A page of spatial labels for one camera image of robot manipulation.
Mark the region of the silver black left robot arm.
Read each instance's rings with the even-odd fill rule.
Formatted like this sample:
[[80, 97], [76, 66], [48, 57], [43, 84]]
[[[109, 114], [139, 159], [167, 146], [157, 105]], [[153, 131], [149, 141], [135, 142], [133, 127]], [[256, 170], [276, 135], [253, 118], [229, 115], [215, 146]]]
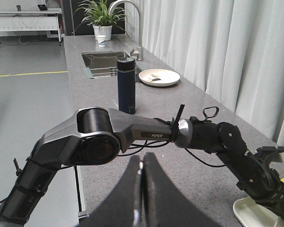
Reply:
[[[61, 169], [103, 165], [130, 148], [171, 142], [186, 150], [216, 154], [236, 176], [240, 190], [284, 221], [284, 181], [269, 166], [284, 147], [260, 147], [251, 153], [237, 126], [213, 123], [210, 116], [164, 121], [93, 107], [78, 110], [36, 142], [24, 168], [16, 169], [9, 196], [0, 201], [0, 227], [24, 226]], [[142, 161], [132, 157], [119, 184], [81, 225], [137, 227], [142, 209], [149, 227], [218, 226], [177, 190], [153, 153]]]

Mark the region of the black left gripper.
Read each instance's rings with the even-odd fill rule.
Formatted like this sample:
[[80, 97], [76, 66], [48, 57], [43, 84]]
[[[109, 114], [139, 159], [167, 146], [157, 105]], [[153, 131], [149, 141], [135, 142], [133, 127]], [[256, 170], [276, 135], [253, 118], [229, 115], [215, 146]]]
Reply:
[[265, 207], [284, 220], [284, 182], [279, 173], [269, 167], [284, 147], [260, 147], [255, 154], [223, 151], [216, 155], [237, 177], [237, 187], [256, 204]]

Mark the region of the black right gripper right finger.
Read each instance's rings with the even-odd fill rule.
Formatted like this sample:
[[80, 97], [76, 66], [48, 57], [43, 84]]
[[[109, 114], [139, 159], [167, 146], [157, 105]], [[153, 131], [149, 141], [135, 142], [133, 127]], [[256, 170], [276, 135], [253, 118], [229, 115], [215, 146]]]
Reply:
[[143, 158], [143, 192], [148, 227], [219, 227], [173, 184], [155, 154]]

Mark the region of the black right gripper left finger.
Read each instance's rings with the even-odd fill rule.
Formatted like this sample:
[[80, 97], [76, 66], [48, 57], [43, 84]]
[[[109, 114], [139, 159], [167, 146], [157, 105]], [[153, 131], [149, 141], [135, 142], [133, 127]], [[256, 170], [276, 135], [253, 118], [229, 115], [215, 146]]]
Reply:
[[139, 227], [142, 216], [142, 163], [132, 156], [121, 179], [85, 220], [86, 227]]

